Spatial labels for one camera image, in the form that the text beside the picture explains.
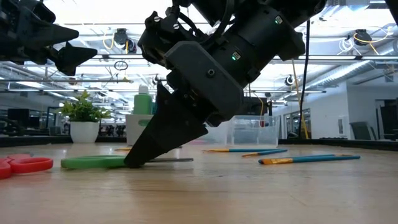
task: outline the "yellow cable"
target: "yellow cable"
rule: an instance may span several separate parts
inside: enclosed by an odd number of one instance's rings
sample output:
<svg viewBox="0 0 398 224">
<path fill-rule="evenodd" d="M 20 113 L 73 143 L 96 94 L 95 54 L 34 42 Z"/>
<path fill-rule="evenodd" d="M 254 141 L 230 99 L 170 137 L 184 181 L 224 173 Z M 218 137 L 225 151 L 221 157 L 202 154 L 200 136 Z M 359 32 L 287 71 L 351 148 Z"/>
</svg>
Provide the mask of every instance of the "yellow cable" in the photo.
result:
<svg viewBox="0 0 398 224">
<path fill-rule="evenodd" d="M 377 43 L 377 42 L 386 40 L 387 37 L 389 36 L 389 34 L 388 34 L 389 31 L 390 31 L 390 28 L 388 28 L 388 30 L 387 30 L 387 32 L 386 32 L 386 36 L 384 36 L 384 37 L 381 38 L 380 40 L 374 40 L 374 41 L 361 40 L 361 39 L 359 39 L 359 38 L 356 37 L 356 36 L 358 35 L 358 33 L 355 33 L 355 34 L 354 34 L 354 39 L 359 40 L 359 41 L 361 41 L 361 42 L 363 42 L 363 43 L 374 44 L 374 43 Z"/>
<path fill-rule="evenodd" d="M 374 48 L 373 44 L 372 44 L 372 43 L 370 43 L 370 45 L 371 45 L 371 47 L 372 47 L 372 49 L 373 49 L 374 53 L 376 53 L 377 55 L 380 55 L 380 54 L 379 54 L 379 52 L 377 52 L 377 50 Z"/>
<path fill-rule="evenodd" d="M 298 83 L 298 81 L 297 81 L 296 68 L 295 68 L 294 60 L 293 60 L 293 59 L 292 59 L 292 65 L 293 65 L 294 82 L 295 82 L 296 91 L 297 91 L 298 106 L 301 107 L 301 106 L 300 106 L 299 83 Z M 301 114 L 301 123 L 302 123 L 302 125 L 304 126 L 305 139 L 309 139 L 309 138 L 308 138 L 307 125 L 305 124 L 304 114 Z"/>
<path fill-rule="evenodd" d="M 390 65 L 387 64 L 387 62 L 385 62 L 385 63 L 386 63 L 386 65 L 387 65 L 387 67 L 389 68 L 389 70 L 391 70 L 392 73 L 395 73 L 395 72 L 396 72 L 396 69 L 395 69 L 394 66 L 391 66 L 391 67 L 390 67 Z"/>
<path fill-rule="evenodd" d="M 127 69 L 124 70 L 124 77 L 123 77 L 123 79 L 128 80 L 126 73 L 127 73 Z"/>
<path fill-rule="evenodd" d="M 129 40 L 126 40 L 126 54 L 129 53 Z"/>
<path fill-rule="evenodd" d="M 261 121 L 262 112 L 264 111 L 264 102 L 262 101 L 262 99 L 261 99 L 259 96 L 257 96 L 257 94 L 256 94 L 255 92 L 253 92 L 253 94 L 254 94 L 254 96 L 256 96 L 256 97 L 260 100 L 260 102 L 261 102 L 261 112 L 260 112 L 260 121 Z"/>
<path fill-rule="evenodd" d="M 104 38 L 103 38 L 103 40 L 102 40 L 102 43 L 104 44 L 104 47 L 105 47 L 106 49 L 110 50 L 110 49 L 113 48 L 113 44 L 114 44 L 114 33 L 112 34 L 112 44 L 111 44 L 110 47 L 108 47 L 108 46 L 106 45 L 106 43 L 105 43 L 105 37 L 106 37 L 106 32 L 104 32 Z"/>
</svg>

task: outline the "green scissors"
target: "green scissors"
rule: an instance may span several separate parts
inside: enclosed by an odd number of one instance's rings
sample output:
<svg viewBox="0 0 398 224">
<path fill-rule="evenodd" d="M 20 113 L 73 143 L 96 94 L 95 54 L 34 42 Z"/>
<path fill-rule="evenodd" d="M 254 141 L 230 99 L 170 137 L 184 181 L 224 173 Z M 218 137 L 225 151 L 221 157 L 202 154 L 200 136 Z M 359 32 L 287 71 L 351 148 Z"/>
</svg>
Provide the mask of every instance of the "green scissors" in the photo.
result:
<svg viewBox="0 0 398 224">
<path fill-rule="evenodd" d="M 91 169 L 91 168 L 119 168 L 126 167 L 121 155 L 81 156 L 70 159 L 62 159 L 61 167 L 68 169 Z M 153 159 L 148 162 L 191 162 L 192 158 L 165 158 Z"/>
</svg>

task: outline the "green bottle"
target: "green bottle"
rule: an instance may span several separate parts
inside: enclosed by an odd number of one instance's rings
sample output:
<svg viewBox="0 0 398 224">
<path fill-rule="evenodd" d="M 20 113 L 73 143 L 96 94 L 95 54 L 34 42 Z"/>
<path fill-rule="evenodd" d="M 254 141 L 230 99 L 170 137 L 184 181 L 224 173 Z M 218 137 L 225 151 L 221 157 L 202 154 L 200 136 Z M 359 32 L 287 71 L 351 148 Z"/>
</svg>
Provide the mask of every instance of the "green bottle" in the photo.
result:
<svg viewBox="0 0 398 224">
<path fill-rule="evenodd" d="M 152 114 L 152 97 L 149 94 L 148 86 L 141 85 L 138 94 L 134 96 L 133 114 Z"/>
</svg>

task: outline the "white pot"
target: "white pot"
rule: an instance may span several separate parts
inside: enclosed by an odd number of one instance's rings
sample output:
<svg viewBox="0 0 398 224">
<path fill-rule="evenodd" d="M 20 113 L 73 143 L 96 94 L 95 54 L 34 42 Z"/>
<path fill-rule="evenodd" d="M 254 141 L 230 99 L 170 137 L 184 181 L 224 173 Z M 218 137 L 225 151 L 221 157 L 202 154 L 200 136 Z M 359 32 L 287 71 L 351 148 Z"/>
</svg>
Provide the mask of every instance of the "white pot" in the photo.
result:
<svg viewBox="0 0 398 224">
<path fill-rule="evenodd" d="M 97 122 L 71 122 L 70 136 L 73 143 L 94 143 L 100 125 Z"/>
</svg>

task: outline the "clear plastic bin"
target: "clear plastic bin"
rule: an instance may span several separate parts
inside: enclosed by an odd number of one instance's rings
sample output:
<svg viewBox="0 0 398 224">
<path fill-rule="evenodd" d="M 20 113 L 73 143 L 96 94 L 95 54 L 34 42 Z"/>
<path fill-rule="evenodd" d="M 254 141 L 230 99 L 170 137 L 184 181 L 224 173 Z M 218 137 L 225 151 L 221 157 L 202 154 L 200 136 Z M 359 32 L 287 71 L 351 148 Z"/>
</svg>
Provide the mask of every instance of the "clear plastic bin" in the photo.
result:
<svg viewBox="0 0 398 224">
<path fill-rule="evenodd" d="M 231 121 L 221 123 L 218 127 L 206 127 L 208 134 L 191 141 L 189 144 L 226 146 L 227 135 L 231 127 Z"/>
<path fill-rule="evenodd" d="M 276 148 L 279 136 L 279 117 L 235 116 L 227 136 L 228 146 L 261 146 Z"/>
</svg>

